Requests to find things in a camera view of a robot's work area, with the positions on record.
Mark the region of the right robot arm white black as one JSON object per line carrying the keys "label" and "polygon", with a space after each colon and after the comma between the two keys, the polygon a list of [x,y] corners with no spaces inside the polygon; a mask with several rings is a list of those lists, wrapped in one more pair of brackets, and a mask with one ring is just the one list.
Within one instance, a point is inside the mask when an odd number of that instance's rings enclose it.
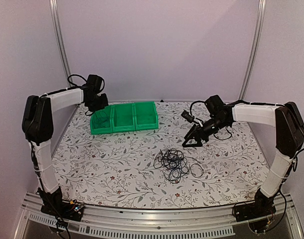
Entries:
{"label": "right robot arm white black", "polygon": [[296,171],[298,155],[304,151],[304,121],[294,102],[271,104],[237,100],[226,104],[218,95],[203,102],[210,119],[195,118],[192,111],[183,111],[182,117],[192,128],[184,137],[183,147],[201,147],[211,135],[235,122],[251,122],[272,126],[276,129],[276,154],[269,174],[255,195],[250,207],[254,217],[261,217],[269,210],[267,199],[274,197],[286,181],[290,171]]}

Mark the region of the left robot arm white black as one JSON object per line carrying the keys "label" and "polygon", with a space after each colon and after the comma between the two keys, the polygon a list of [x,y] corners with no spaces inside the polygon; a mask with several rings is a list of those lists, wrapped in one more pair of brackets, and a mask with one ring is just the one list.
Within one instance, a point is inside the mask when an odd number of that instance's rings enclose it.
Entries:
{"label": "left robot arm white black", "polygon": [[22,120],[22,131],[29,143],[34,171],[39,180],[43,194],[60,193],[60,187],[52,166],[51,139],[54,132],[53,114],[59,110],[84,104],[88,111],[104,109],[108,98],[103,93],[105,80],[98,75],[89,75],[81,86],[70,81],[70,88],[61,89],[41,96],[31,95],[27,98]]}

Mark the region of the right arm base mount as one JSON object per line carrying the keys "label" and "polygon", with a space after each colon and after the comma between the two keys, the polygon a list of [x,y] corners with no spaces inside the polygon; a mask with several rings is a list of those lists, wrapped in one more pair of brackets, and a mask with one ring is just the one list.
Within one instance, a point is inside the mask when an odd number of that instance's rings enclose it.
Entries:
{"label": "right arm base mount", "polygon": [[255,194],[254,202],[235,204],[232,215],[237,222],[256,219],[249,223],[250,230],[257,234],[265,233],[272,223],[272,219],[267,219],[267,216],[273,217],[276,212],[274,198],[275,196],[265,196],[259,189]]}

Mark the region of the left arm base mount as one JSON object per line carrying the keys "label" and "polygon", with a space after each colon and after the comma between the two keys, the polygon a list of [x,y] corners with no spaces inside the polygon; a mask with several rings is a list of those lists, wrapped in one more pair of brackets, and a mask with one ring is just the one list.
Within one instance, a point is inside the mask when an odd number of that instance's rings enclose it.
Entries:
{"label": "left arm base mount", "polygon": [[61,188],[58,187],[53,193],[47,193],[41,188],[37,190],[40,198],[43,201],[41,212],[60,219],[68,219],[80,222],[83,217],[84,204],[76,200],[64,201],[62,199]]}

